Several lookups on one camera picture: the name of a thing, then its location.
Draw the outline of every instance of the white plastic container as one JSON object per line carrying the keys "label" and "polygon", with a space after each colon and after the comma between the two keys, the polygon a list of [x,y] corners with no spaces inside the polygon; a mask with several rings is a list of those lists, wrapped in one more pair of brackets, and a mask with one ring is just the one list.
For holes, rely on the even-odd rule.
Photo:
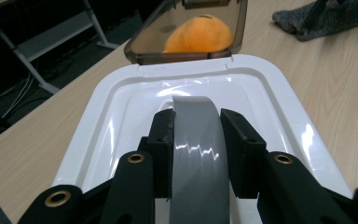
{"label": "white plastic container", "polygon": [[[207,96],[217,110],[243,114],[269,151],[298,157],[326,188],[351,198],[351,190],[283,73],[266,60],[233,55],[185,63],[138,64],[118,69],[97,86],[63,158],[53,186],[88,191],[111,178],[118,159],[136,150],[153,116],[172,97]],[[256,200],[231,197],[231,220],[260,223]],[[157,200],[157,223],[168,223],[169,203]]]}

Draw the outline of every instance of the gray cloth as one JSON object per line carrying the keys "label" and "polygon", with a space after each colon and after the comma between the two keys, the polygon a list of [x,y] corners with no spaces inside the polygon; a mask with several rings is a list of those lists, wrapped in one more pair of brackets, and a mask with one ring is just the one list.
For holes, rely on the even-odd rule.
{"label": "gray cloth", "polygon": [[358,26],[358,7],[355,3],[356,1],[346,0],[341,5],[327,4],[317,22],[310,28],[303,24],[314,3],[293,10],[274,12],[272,20],[299,41],[308,41]]}

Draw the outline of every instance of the wooden tabletop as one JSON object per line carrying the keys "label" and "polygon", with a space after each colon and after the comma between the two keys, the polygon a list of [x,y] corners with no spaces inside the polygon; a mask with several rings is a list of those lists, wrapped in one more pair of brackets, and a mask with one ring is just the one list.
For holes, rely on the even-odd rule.
{"label": "wooden tabletop", "polygon": [[[264,58],[285,74],[338,168],[358,188],[358,27],[299,42],[272,23],[274,11],[308,0],[249,1],[241,52]],[[17,222],[51,187],[96,85],[130,62],[123,46],[0,135],[0,206]]]}

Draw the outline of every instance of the black metal bracket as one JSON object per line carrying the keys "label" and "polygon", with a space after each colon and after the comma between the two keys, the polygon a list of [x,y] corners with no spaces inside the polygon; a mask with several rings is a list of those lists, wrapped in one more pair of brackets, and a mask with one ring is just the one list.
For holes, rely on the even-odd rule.
{"label": "black metal bracket", "polygon": [[[158,112],[115,176],[82,193],[59,185],[41,193],[20,223],[154,223],[155,198],[171,198],[172,109]],[[358,223],[358,189],[348,199],[322,187],[301,161],[267,144],[246,118],[221,110],[228,175],[239,199],[258,199],[263,223]]]}

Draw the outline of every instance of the transparent lid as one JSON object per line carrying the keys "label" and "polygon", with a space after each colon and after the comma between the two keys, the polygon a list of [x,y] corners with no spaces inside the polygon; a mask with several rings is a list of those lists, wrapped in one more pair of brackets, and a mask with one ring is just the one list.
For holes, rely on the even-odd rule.
{"label": "transparent lid", "polygon": [[[124,48],[132,63],[176,63],[229,57],[241,49],[246,21],[247,0],[165,0],[145,21]],[[182,24],[199,15],[220,19],[231,31],[231,44],[211,52],[164,52],[172,33]]]}

